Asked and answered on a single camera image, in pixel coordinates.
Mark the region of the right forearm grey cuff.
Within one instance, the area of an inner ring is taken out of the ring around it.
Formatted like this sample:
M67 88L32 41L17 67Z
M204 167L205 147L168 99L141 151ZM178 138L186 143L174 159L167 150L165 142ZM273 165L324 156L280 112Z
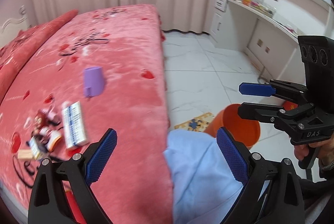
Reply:
M326 180L334 179L334 161L325 163L322 159L319 160L319 176Z

